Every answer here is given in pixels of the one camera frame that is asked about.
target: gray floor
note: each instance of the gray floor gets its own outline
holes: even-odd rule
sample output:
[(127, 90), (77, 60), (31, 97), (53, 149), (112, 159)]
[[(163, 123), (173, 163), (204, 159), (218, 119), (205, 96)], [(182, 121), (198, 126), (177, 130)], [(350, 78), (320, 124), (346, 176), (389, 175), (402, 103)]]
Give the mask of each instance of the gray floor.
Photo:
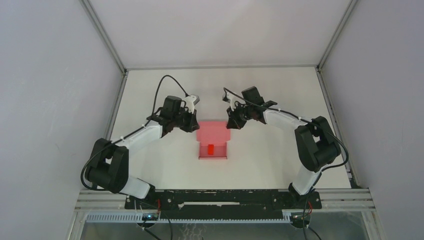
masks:
[[(313, 213), (310, 225), (323, 240), (367, 240), (360, 212)], [(305, 239), (302, 229), (278, 223), (189, 223), (172, 224), (174, 240), (253, 240)], [(170, 239), (168, 224), (158, 223), (151, 232), (162, 240)], [(307, 230), (309, 240), (318, 238)], [(83, 240), (154, 240), (135, 223), (86, 223)]]

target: pink box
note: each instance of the pink box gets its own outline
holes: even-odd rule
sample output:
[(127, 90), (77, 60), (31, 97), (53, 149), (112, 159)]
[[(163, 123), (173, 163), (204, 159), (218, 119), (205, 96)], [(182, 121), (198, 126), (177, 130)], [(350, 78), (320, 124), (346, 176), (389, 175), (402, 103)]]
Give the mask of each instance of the pink box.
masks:
[(226, 121), (200, 121), (196, 131), (199, 144), (199, 159), (227, 159), (227, 141), (230, 130)]

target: white table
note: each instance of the white table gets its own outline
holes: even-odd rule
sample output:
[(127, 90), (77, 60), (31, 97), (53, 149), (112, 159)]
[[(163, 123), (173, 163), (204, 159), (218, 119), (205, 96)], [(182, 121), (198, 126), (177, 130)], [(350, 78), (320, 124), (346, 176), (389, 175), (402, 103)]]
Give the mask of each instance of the white table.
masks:
[[(112, 139), (132, 132), (152, 111), (156, 87), (163, 75), (175, 77), (189, 94), (200, 97), (198, 121), (226, 121), (228, 104), (223, 87), (235, 93), (256, 86), (265, 101), (305, 117), (329, 113), (313, 67), (213, 68), (132, 70), (129, 72), (112, 131)], [(167, 95), (183, 98), (172, 79), (159, 90), (156, 109)], [(299, 160), (294, 127), (280, 130), (250, 120), (242, 130), (231, 130), (227, 160), (199, 160), (196, 133), (174, 129), (131, 156), (129, 173), (157, 189), (287, 189)], [(342, 162), (339, 156), (334, 164)], [(317, 188), (350, 188), (344, 167), (329, 169)]]

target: robotic arm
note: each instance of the robotic arm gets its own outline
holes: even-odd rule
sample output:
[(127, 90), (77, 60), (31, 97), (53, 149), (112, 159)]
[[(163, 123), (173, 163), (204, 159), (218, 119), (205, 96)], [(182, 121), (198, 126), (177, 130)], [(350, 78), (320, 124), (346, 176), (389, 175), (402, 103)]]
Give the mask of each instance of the robotic arm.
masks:
[[(319, 116), (305, 122), (282, 112), (276, 102), (265, 102), (255, 86), (241, 93), (246, 100), (245, 104), (236, 101), (235, 95), (225, 91), (223, 100), (230, 104), (227, 109), (227, 128), (241, 129), (250, 119), (278, 128), (283, 128), (287, 124), (294, 125), (297, 152), (302, 166), (288, 189), (297, 196), (309, 193), (318, 182), (325, 166), (333, 163), (341, 153), (339, 144), (330, 135), (333, 132), (328, 121)], [(316, 142), (314, 137), (319, 137), (319, 140)]]
[(85, 178), (114, 194), (124, 193), (144, 199), (154, 186), (129, 176), (130, 157), (149, 143), (163, 138), (174, 128), (187, 133), (198, 130), (195, 105), (199, 101), (197, 95), (189, 95), (184, 99), (168, 96), (160, 108), (160, 114), (149, 116), (147, 124), (136, 132), (114, 143), (104, 138), (98, 139), (86, 167)]

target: metal frame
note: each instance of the metal frame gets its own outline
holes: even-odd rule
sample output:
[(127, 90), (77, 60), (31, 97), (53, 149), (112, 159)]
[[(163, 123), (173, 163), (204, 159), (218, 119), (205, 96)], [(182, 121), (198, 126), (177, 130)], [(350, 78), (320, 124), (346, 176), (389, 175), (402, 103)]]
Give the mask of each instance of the metal frame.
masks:
[[(331, 122), (337, 137), (341, 138), (341, 131), (338, 126), (336, 114), (333, 110), (333, 105), (330, 96), (327, 92), (325, 81), (321, 75), (321, 70), (326, 63), (329, 54), (331, 53), (337, 39), (339, 38), (346, 22), (352, 14), (353, 9), (357, 5), (359, 0), (351, 0), (346, 11), (341, 18), (323, 56), (321, 57), (317, 66), (312, 65), (263, 65), (263, 66), (200, 66), (200, 67), (173, 67), (166, 69), (211, 69), (211, 68), (263, 68), (263, 67), (315, 67), (316, 74), (321, 86), (322, 93), (330, 114)], [(108, 51), (112, 55), (113, 59), (119, 70), (122, 72), (123, 78), (119, 91), (117, 93), (116, 101), (113, 106), (110, 120), (105, 131), (105, 136), (110, 138), (112, 129), (115, 124), (116, 116), (118, 113), (119, 105), (121, 103), (122, 95), (124, 92), (125, 84), (128, 77), (128, 69), (125, 68), (121, 61), (116, 49), (114, 48), (105, 28), (103, 27), (98, 15), (96, 14), (93, 5), (90, 0), (80, 0), (81, 5), (85, 9), (87, 15), (92, 21), (94, 28), (102, 38)], [(129, 70), (152, 70), (152, 69), (164, 69), (164, 68), (131, 68)], [(352, 167), (352, 163), (348, 165), (348, 174), (351, 174), (351, 178), (356, 180), (355, 169)], [(365, 222), (366, 230), (370, 240), (385, 240), (385, 235), (382, 230), (382, 226), (379, 217), (376, 212), (376, 208), (372, 199), (372, 196), (368, 189), (318, 189), (320, 193), (322, 209), (314, 209), (315, 212), (361, 212), (363, 220)], [(81, 190), (78, 200), (75, 205), (74, 213), (70, 226), (68, 228), (67, 239), (79, 240), (83, 233), (84, 224), (87, 223), (126, 223), (139, 222), (141, 220), (137, 210), (128, 210), (124, 208), (126, 202), (126, 196), (120, 194), (113, 194), (110, 192), (98, 192), (91, 190)], [(156, 210), (143, 209), (143, 212), (155, 212)], [(285, 209), (282, 210), (281, 219), (257, 219), (257, 220), (213, 220), (213, 223), (288, 223), (290, 222), (287, 217), (292, 213), (299, 212), (299, 209)], [(174, 223), (191, 223), (193, 220), (181, 220), (171, 219)]]

